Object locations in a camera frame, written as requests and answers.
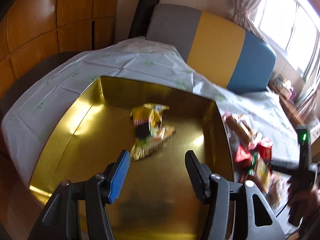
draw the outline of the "window frame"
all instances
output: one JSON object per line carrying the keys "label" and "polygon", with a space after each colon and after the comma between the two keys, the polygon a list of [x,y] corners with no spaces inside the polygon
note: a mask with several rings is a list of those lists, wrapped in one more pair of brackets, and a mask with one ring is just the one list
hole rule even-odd
{"label": "window frame", "polygon": [[[290,63],[290,65],[292,65],[292,67],[295,69],[295,71],[306,82],[310,78],[313,69],[316,67],[317,59],[320,56],[320,32],[319,32],[317,26],[315,25],[313,19],[310,17],[310,14],[303,8],[303,6],[297,0],[294,0],[294,1],[296,3],[296,14],[295,14],[295,18],[294,18],[293,27],[291,28],[291,35],[290,35],[289,41],[288,41],[287,46],[286,46],[285,49],[281,48],[270,36],[268,36],[265,32],[263,32],[260,29],[260,25],[261,25],[261,22],[263,20],[264,13],[265,13],[265,10],[266,10],[267,0],[266,0],[266,2],[264,4],[264,8],[262,10],[262,16],[261,16],[261,19],[259,21],[259,24],[256,27],[265,36],[265,38],[272,45],[272,47],[275,48]],[[289,59],[288,54],[287,54],[287,51],[290,48],[290,45],[291,45],[291,42],[292,42],[292,39],[293,39],[293,36],[294,36],[294,33],[295,33],[295,29],[296,29],[296,25],[297,25],[296,19],[297,19],[298,11],[299,11],[300,7],[310,17],[310,19],[312,20],[313,24],[315,25],[316,31],[317,31],[315,46],[313,48],[313,52],[312,52],[311,58],[309,60],[308,66],[307,66],[307,68],[306,68],[306,70],[304,72],[296,64],[291,64],[290,59]]]}

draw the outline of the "window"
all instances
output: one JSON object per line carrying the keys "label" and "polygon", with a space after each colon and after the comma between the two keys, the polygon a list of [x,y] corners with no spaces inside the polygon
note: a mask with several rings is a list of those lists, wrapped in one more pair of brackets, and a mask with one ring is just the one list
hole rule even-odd
{"label": "window", "polygon": [[301,4],[297,0],[262,0],[254,25],[306,79],[318,57],[319,31]]}

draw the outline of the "hand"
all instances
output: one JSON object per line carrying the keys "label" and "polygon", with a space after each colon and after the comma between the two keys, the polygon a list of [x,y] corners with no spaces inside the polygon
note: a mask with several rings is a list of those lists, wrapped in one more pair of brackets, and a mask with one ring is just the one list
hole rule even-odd
{"label": "hand", "polygon": [[[292,183],[292,177],[288,180],[288,183]],[[288,193],[288,200],[290,200],[292,197],[292,185],[288,188]],[[288,202],[288,206],[292,207],[295,202],[301,200],[305,200],[307,203],[303,219],[312,218],[320,209],[320,193],[317,185],[314,185],[311,190],[301,190],[294,194]]]}

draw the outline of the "screw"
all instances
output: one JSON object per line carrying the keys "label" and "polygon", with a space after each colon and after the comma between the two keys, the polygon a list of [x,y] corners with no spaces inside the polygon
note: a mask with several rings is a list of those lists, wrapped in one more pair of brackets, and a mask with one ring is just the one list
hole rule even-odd
{"label": "screw", "polygon": [[62,185],[62,186],[68,186],[69,183],[70,183],[70,180],[65,179],[65,180],[63,180],[63,181],[61,182],[61,185]]}
{"label": "screw", "polygon": [[246,180],[245,184],[247,187],[253,187],[254,186],[254,182],[252,180]]}
{"label": "screw", "polygon": [[95,176],[96,179],[101,180],[104,178],[104,174],[103,173],[97,173]]}
{"label": "screw", "polygon": [[211,178],[212,178],[212,179],[215,179],[215,180],[218,180],[218,179],[220,179],[221,177],[220,177],[219,174],[214,173],[214,174],[211,174]]}

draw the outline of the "wooden floor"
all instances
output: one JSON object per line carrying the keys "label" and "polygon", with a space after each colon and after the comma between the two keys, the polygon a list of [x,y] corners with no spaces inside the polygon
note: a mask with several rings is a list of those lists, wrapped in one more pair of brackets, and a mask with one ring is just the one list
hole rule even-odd
{"label": "wooden floor", "polygon": [[27,240],[42,207],[22,184],[13,164],[0,154],[0,222],[12,240]]}

